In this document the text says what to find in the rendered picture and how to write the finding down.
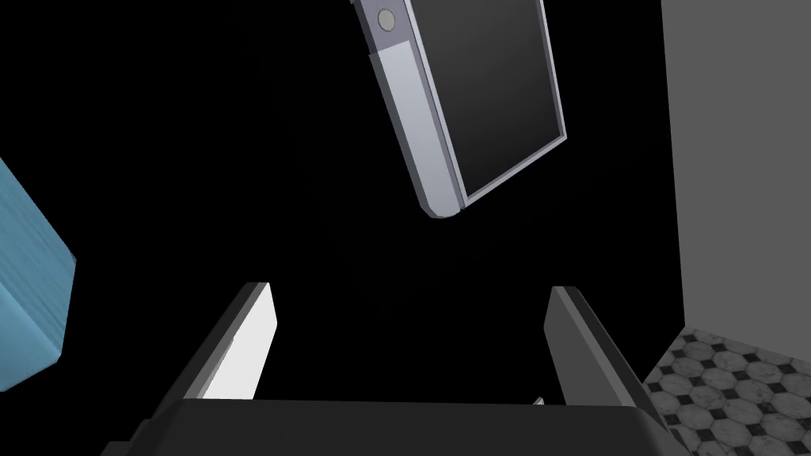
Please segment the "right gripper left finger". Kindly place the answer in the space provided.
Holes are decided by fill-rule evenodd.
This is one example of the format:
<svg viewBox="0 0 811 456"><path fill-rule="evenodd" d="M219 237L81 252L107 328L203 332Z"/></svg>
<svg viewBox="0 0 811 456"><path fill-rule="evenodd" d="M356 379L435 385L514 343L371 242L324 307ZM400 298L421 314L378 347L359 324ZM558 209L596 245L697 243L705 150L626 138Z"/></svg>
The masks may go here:
<svg viewBox="0 0 811 456"><path fill-rule="evenodd" d="M245 284L181 370L166 400L252 399L277 325L269 284Z"/></svg>

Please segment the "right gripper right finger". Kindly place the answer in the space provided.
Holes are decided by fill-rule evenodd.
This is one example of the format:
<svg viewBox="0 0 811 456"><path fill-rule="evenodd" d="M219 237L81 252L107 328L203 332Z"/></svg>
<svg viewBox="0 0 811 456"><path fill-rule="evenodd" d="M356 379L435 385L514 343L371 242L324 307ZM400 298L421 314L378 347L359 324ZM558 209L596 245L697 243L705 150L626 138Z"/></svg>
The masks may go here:
<svg viewBox="0 0 811 456"><path fill-rule="evenodd" d="M578 291L551 288L543 333L567 405L647 408L636 374Z"/></svg>

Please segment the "light blue cabinet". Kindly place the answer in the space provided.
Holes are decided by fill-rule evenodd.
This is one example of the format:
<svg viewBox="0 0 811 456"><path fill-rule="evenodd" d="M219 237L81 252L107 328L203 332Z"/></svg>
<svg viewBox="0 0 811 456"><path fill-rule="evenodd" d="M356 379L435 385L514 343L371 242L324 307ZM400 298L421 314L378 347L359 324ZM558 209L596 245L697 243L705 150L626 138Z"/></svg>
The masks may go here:
<svg viewBox="0 0 811 456"><path fill-rule="evenodd" d="M0 159L0 392L63 353L76 258Z"/></svg>

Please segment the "silver microwave with dark door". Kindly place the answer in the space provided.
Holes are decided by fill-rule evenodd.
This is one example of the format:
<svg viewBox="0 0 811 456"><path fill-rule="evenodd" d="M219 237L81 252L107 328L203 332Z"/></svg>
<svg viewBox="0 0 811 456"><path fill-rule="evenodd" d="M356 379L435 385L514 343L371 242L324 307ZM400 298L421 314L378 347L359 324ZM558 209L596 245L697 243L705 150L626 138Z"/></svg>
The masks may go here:
<svg viewBox="0 0 811 456"><path fill-rule="evenodd" d="M544 0L349 0L417 200L446 219L566 140Z"/></svg>

